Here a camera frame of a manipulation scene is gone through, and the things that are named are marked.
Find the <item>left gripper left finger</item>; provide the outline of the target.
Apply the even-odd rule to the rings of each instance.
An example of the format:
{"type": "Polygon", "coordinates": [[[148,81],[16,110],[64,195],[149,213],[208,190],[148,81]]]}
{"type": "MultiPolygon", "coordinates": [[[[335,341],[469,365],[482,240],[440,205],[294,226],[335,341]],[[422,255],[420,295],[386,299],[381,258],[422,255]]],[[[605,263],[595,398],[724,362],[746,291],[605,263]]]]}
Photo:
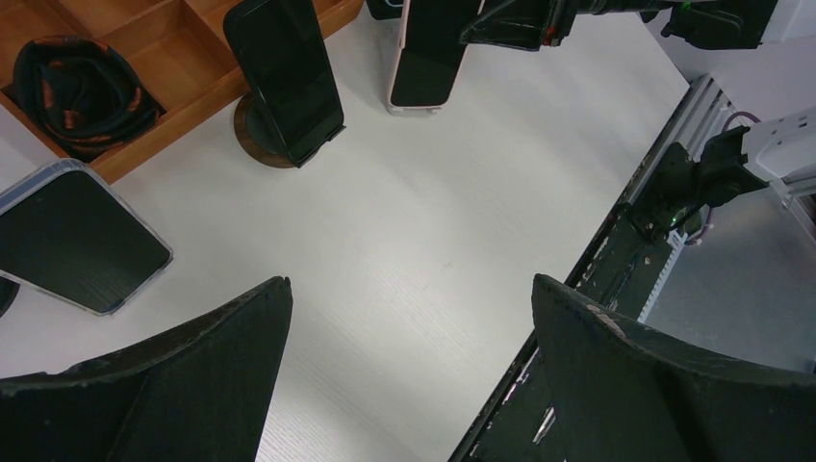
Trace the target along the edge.
{"type": "Polygon", "coordinates": [[[252,461],[293,313],[275,276],[64,372],[1,382],[5,461],[252,461]]]}

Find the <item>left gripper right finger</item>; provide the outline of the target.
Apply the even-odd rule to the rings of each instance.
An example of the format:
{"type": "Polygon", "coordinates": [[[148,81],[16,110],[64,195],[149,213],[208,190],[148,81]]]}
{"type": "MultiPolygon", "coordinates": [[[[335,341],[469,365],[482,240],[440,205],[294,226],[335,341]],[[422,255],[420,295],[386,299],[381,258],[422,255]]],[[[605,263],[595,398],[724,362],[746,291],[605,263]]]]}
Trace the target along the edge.
{"type": "Polygon", "coordinates": [[[811,461],[815,377],[690,345],[640,322],[624,329],[637,347],[626,360],[650,370],[656,392],[627,372],[621,396],[633,409],[617,424],[635,440],[611,461],[811,461]]]}

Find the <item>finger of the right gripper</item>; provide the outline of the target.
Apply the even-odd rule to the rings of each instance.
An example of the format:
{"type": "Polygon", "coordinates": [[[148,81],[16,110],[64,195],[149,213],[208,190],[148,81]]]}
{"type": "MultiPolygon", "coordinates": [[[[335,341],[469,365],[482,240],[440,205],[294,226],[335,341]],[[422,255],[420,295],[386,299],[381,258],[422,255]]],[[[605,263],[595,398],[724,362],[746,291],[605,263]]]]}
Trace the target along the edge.
{"type": "Polygon", "coordinates": [[[567,1],[486,1],[461,30],[461,44],[485,44],[535,52],[562,41],[567,1]]]}

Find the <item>pink case phone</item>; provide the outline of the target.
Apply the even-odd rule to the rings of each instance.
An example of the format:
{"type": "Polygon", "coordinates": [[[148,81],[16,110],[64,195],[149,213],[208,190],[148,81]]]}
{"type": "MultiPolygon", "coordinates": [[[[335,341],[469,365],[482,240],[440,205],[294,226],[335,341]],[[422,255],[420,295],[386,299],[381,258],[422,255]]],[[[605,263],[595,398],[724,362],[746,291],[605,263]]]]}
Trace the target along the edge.
{"type": "Polygon", "coordinates": [[[390,112],[433,112],[446,104],[468,48],[461,35],[483,8],[480,0],[403,3],[386,91],[390,112]]]}

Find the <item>black clamp stand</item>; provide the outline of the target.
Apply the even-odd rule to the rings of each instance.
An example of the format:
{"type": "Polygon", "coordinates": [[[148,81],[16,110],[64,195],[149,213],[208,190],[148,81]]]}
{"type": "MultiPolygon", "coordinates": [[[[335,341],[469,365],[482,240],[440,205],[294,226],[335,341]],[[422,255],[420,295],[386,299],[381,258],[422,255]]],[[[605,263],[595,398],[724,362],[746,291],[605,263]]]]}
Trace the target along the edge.
{"type": "Polygon", "coordinates": [[[19,291],[19,285],[9,279],[0,279],[0,317],[3,317],[12,306],[19,291]]]}

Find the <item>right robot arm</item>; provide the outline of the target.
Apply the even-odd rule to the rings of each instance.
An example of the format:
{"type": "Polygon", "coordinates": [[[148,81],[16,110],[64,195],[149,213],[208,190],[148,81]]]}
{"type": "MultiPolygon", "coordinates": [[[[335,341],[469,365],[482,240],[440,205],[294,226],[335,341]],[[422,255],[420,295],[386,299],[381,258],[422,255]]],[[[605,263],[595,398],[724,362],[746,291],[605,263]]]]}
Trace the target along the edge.
{"type": "MultiPolygon", "coordinates": [[[[812,1],[492,1],[458,32],[462,44],[525,51],[558,46],[580,14],[638,13],[645,22],[670,11],[662,37],[708,51],[756,49],[782,42],[815,13],[812,1]]],[[[808,109],[710,139],[697,162],[658,167],[628,218],[647,242],[668,236],[698,211],[772,187],[784,205],[815,193],[815,111],[808,109]]]]}

